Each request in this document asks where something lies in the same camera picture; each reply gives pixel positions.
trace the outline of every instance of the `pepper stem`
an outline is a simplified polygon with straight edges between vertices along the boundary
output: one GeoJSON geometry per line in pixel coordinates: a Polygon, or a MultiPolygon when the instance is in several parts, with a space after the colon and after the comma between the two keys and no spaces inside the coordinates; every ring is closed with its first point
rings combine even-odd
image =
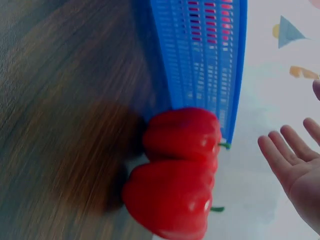
{"type": "Polygon", "coordinates": [[[225,147],[226,149],[230,149],[231,148],[231,144],[229,143],[218,143],[218,146],[221,146],[221,147],[225,147]]]}
{"type": "Polygon", "coordinates": [[[222,207],[214,207],[213,206],[210,208],[211,212],[216,212],[216,213],[222,213],[224,210],[225,210],[224,206],[222,206],[222,207]]]}

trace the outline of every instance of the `hand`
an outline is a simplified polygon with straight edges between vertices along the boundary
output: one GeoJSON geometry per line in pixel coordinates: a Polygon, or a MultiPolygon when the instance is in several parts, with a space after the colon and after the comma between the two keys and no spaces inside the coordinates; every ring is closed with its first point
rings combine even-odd
{"type": "MultiPolygon", "coordinates": [[[[320,100],[320,82],[313,83],[320,100]]],[[[320,126],[311,118],[303,125],[320,145],[320,126]]],[[[281,128],[282,136],[271,132],[258,139],[259,147],[285,193],[302,219],[320,234],[320,154],[311,150],[288,125],[281,128]]]]}

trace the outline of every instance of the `red bell pepper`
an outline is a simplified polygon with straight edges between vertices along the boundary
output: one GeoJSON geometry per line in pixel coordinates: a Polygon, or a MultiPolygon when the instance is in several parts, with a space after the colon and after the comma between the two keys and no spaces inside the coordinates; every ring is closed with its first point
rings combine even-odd
{"type": "Polygon", "coordinates": [[[153,117],[143,146],[151,162],[161,158],[210,162],[215,172],[221,138],[219,120],[213,113],[188,107],[153,117]]]}
{"type": "Polygon", "coordinates": [[[162,159],[135,168],[122,190],[129,213],[168,240],[201,240],[212,205],[214,174],[194,161],[162,159]]]}

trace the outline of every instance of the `plastic basket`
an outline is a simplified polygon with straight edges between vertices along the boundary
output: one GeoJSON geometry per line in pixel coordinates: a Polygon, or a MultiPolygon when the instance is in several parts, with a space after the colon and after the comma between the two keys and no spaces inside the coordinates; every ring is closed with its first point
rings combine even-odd
{"type": "Polygon", "coordinates": [[[231,143],[243,74],[247,0],[151,0],[173,109],[217,115],[231,143]]]}

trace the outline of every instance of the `finger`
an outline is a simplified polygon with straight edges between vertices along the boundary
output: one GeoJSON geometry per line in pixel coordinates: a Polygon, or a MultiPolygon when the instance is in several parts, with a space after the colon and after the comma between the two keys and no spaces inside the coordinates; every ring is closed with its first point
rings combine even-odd
{"type": "Polygon", "coordinates": [[[312,118],[306,118],[303,121],[305,129],[308,131],[310,136],[320,145],[320,126],[312,118]]]}
{"type": "Polygon", "coordinates": [[[281,155],[269,137],[259,137],[258,144],[270,168],[280,183],[283,184],[286,181],[287,172],[292,167],[291,164],[281,155]]]}
{"type": "Polygon", "coordinates": [[[272,131],[269,133],[269,138],[274,143],[275,147],[279,150],[281,155],[291,164],[297,165],[301,164],[304,161],[299,159],[288,147],[284,139],[277,131],[272,131]]]}
{"type": "Polygon", "coordinates": [[[319,80],[314,80],[312,88],[313,88],[313,92],[314,92],[316,98],[318,100],[320,100],[320,81],[319,80]]]}
{"type": "Polygon", "coordinates": [[[319,157],[319,154],[311,150],[292,127],[288,125],[283,126],[281,128],[281,134],[298,158],[310,162],[319,157]]]}

